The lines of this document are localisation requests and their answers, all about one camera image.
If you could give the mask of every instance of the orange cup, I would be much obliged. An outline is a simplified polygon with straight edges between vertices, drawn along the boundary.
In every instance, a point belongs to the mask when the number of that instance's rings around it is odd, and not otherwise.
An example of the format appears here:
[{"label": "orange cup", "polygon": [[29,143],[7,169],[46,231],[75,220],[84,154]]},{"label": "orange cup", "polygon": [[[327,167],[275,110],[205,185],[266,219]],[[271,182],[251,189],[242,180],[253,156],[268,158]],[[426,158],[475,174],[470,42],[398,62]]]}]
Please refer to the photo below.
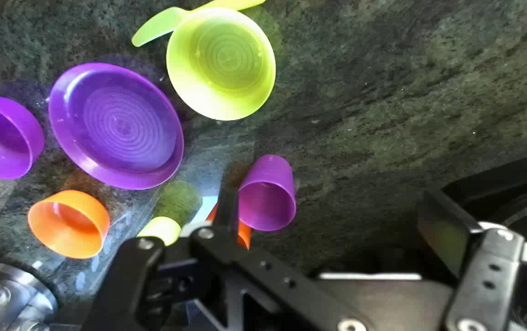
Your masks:
[{"label": "orange cup", "polygon": [[82,191],[58,191],[27,211],[31,233],[49,250],[88,259],[99,254],[110,228],[108,209]]},{"label": "orange cup", "polygon": [[[213,222],[215,213],[218,211],[218,206],[215,206],[209,215],[207,220]],[[244,224],[242,220],[238,222],[238,244],[244,246],[246,250],[249,250],[249,239],[251,239],[251,228],[248,228],[248,224]]]}]

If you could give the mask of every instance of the granite countertop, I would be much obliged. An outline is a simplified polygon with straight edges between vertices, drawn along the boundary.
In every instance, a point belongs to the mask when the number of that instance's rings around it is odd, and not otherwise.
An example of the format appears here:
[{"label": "granite countertop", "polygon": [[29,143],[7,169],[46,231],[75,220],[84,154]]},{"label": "granite countertop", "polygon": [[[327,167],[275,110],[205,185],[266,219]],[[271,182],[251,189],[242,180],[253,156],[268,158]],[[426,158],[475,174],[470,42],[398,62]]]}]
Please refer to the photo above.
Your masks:
[{"label": "granite countertop", "polygon": [[[0,95],[31,108],[47,136],[29,176],[0,182],[0,259],[35,255],[36,272],[57,287],[86,287],[150,215],[158,189],[104,187],[51,138],[47,90],[86,60],[137,70],[170,95],[187,141],[176,178],[202,197],[216,195],[233,163],[286,156],[297,220],[255,233],[253,244],[303,272],[361,265],[382,246],[426,250],[415,230],[426,185],[527,156],[527,0],[268,0],[246,14],[273,44],[277,82],[262,110],[233,123],[205,119],[176,97],[163,66],[167,38],[141,49],[128,42],[156,11],[198,3],[0,0]],[[27,206],[60,187],[108,204],[115,230],[104,255],[66,261],[29,237]]]}]

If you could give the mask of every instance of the lime green bowl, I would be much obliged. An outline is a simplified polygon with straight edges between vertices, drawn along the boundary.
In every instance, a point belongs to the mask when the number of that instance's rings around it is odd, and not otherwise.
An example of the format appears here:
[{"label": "lime green bowl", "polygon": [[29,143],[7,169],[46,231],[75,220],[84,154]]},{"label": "lime green bowl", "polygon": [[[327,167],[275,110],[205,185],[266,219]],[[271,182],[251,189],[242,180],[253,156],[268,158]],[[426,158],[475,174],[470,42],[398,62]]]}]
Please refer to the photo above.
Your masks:
[{"label": "lime green bowl", "polygon": [[275,82],[275,55],[264,31],[233,9],[196,9],[174,29],[169,77],[196,112],[233,121],[257,112]]}]

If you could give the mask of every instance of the purple plate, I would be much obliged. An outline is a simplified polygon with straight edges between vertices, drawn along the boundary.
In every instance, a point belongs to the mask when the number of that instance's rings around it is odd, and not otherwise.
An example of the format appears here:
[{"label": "purple plate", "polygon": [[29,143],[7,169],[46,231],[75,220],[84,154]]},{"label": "purple plate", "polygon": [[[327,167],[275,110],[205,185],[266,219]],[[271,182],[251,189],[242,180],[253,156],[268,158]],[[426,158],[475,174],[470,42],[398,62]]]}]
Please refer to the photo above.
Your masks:
[{"label": "purple plate", "polygon": [[183,132],[176,110],[132,70],[104,62],[73,66],[57,79],[47,103],[62,151],[108,185],[150,189],[180,167]]}]

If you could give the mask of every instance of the purple plastic cup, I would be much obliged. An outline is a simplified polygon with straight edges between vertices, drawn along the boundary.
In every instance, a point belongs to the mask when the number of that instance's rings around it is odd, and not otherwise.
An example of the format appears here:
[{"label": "purple plastic cup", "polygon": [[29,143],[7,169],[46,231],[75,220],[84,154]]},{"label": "purple plastic cup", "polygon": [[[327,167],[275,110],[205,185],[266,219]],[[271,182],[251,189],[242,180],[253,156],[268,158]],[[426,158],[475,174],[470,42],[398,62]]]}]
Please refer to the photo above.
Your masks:
[{"label": "purple plastic cup", "polygon": [[240,220],[257,231],[277,231],[295,219],[292,165],[279,154],[260,156],[238,191]]},{"label": "purple plastic cup", "polygon": [[180,167],[183,134],[176,110],[132,70],[73,66],[53,84],[47,110],[62,151],[108,185],[150,189]]},{"label": "purple plastic cup", "polygon": [[36,117],[20,103],[0,97],[0,180],[24,176],[44,149]]}]

